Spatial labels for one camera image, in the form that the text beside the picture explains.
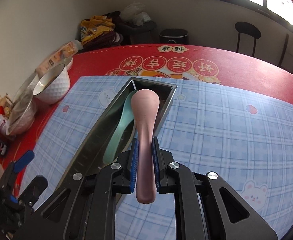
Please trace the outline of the green spoon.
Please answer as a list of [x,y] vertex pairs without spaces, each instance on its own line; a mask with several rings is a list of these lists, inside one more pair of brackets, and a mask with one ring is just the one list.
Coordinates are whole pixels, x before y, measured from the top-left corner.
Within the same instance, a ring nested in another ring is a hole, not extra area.
[[105,150],[105,153],[103,156],[103,163],[105,165],[114,161],[118,145],[121,141],[121,137],[122,137],[125,129],[134,120],[134,114],[133,114],[133,110],[131,108],[131,99],[136,92],[137,92],[136,90],[130,92],[129,95],[127,96],[127,98],[125,99],[121,118],[120,118],[119,123],[118,123],[118,125],[117,125],[107,147],[106,147],[106,150]]

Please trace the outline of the pink spoon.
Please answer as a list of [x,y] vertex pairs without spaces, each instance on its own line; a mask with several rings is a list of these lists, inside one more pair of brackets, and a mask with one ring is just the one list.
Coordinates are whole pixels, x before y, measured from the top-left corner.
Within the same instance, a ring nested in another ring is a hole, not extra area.
[[152,90],[141,89],[133,95],[131,108],[134,114],[139,143],[136,198],[142,204],[150,204],[156,198],[152,139],[159,109],[159,97]]

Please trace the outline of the stainless steel utensil tray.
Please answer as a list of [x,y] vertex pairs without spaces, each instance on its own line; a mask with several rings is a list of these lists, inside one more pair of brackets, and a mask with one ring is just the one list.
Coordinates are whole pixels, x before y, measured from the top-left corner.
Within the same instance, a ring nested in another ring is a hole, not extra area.
[[109,193],[101,195],[104,202],[120,194],[116,191],[116,178],[121,175],[122,166],[117,159],[120,153],[130,150],[133,139],[137,139],[134,120],[121,137],[114,161],[105,165],[103,156],[119,123],[123,105],[129,93],[134,90],[138,92],[141,89],[149,89],[159,96],[159,109],[153,129],[154,135],[157,135],[176,90],[175,85],[133,77],[121,82],[118,88],[113,86],[113,82],[111,77],[106,77],[104,82],[106,86],[96,98],[99,102],[106,102],[106,109],[80,145],[54,193],[56,201],[63,208],[90,203],[96,183],[99,184],[101,190],[109,190]]

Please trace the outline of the steel bowl with plastic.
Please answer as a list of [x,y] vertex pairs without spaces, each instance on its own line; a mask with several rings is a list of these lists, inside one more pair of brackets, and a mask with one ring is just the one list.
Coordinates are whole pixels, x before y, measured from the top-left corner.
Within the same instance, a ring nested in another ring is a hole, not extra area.
[[6,135],[15,136],[27,131],[34,122],[37,106],[33,98],[33,89],[39,77],[33,72],[21,85],[13,99],[13,109],[8,119]]

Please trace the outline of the white dimpled bowl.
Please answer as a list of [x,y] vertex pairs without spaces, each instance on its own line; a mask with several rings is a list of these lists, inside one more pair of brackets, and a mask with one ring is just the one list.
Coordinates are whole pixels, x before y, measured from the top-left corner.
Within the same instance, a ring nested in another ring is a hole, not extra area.
[[52,105],[67,94],[70,85],[71,81],[65,64],[58,64],[38,81],[33,89],[33,96]]

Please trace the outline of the blue plaid placemat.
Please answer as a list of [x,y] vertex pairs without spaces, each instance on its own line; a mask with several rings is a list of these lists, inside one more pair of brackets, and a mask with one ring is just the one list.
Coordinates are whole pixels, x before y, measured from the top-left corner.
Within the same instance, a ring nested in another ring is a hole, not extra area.
[[[42,175],[55,190],[81,143],[127,82],[81,77],[48,121],[21,187]],[[237,88],[188,80],[177,85],[158,135],[162,149],[193,172],[219,174],[281,238],[293,225],[293,105]]]

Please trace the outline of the snack package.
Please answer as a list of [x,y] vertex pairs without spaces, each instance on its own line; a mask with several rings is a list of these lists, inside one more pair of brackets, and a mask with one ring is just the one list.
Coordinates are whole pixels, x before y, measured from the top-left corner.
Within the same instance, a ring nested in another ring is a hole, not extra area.
[[35,69],[35,72],[39,77],[45,75],[52,67],[56,66],[60,61],[68,57],[72,57],[79,50],[82,50],[83,46],[78,40],[71,40],[63,44],[60,48],[52,52],[48,57],[40,63],[40,65]]

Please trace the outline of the red printed table mat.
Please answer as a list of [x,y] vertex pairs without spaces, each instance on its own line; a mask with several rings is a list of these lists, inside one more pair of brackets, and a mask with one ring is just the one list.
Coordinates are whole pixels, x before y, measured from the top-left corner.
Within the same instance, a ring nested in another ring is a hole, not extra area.
[[[170,83],[198,81],[247,90],[293,105],[293,75],[273,64],[231,51],[200,47],[145,44],[77,54],[70,70],[71,88],[81,77],[150,77]],[[38,112],[31,128],[11,144],[7,166],[26,150],[34,150],[38,139],[60,103]]]

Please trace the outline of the yellow and maroon clothes pile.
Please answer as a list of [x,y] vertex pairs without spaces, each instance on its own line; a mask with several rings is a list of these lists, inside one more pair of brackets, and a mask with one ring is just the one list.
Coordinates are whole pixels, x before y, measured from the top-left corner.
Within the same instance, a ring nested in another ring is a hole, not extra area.
[[80,22],[80,42],[84,50],[96,50],[119,46],[123,35],[117,32],[119,12],[93,15]]

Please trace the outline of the black round stool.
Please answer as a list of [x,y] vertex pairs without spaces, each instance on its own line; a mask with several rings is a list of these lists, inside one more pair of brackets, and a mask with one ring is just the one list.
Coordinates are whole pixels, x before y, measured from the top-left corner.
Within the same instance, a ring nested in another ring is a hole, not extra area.
[[166,44],[189,44],[188,31],[184,29],[165,29],[159,33],[159,41]]

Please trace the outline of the white plastic bag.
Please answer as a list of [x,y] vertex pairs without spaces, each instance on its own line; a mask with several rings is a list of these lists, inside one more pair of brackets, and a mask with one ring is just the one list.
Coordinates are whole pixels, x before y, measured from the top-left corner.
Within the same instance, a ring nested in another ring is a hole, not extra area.
[[151,21],[151,17],[146,12],[146,6],[141,2],[133,2],[125,7],[119,17],[122,21],[132,23],[139,27]]

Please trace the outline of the dark wooden chair frame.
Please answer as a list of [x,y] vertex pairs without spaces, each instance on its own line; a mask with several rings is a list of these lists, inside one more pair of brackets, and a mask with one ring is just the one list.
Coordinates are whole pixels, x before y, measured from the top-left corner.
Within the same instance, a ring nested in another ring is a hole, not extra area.
[[278,67],[289,72],[293,70],[293,38],[289,34],[286,34]]

